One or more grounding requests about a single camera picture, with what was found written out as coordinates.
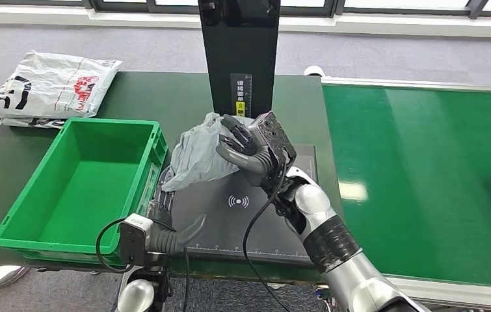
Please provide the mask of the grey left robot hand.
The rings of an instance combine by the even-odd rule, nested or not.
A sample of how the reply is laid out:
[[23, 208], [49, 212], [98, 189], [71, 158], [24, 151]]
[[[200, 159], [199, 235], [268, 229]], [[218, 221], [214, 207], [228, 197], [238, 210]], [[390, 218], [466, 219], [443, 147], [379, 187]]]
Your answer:
[[148, 217], [153, 220], [151, 251], [174, 254], [184, 249], [203, 229], [206, 214], [201, 214], [192, 224], [183, 230], [172, 226], [172, 202], [174, 192], [156, 194], [150, 202]]

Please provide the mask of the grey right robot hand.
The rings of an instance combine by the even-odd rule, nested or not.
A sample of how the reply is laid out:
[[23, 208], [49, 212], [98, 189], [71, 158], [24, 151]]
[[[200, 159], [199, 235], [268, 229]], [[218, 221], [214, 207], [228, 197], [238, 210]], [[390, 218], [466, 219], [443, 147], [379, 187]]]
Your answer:
[[216, 152], [240, 169], [265, 175], [274, 168], [267, 143], [255, 131], [239, 120], [225, 114], [221, 124], [230, 132], [219, 135]]

